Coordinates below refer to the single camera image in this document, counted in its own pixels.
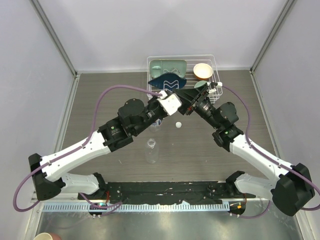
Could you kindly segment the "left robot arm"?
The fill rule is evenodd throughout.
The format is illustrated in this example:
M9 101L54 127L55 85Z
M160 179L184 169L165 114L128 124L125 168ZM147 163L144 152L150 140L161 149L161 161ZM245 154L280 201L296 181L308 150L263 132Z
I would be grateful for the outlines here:
M134 137L176 110L174 101L167 97L153 97L147 104L132 98L119 108L117 117L91 132L86 139L51 155L31 155L28 160L34 172L32 181L37 200L50 200L60 193L77 194L80 199L102 199L107 185L101 174L78 175L70 171L129 145Z

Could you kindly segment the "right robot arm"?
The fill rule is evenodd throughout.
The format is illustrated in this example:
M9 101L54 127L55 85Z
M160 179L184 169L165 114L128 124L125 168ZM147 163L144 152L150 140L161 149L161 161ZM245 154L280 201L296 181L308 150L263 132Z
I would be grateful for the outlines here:
M309 169L302 163L293 165L271 154L253 142L248 132L237 128L239 120L232 102L216 108L210 102L206 86L190 89L174 89L181 101L178 111L182 115L197 113L216 131L212 134L215 143L226 151L246 160L265 179L237 171L226 179L226 193L233 198L240 194L252 194L265 198L285 215L294 216L320 190L312 183Z

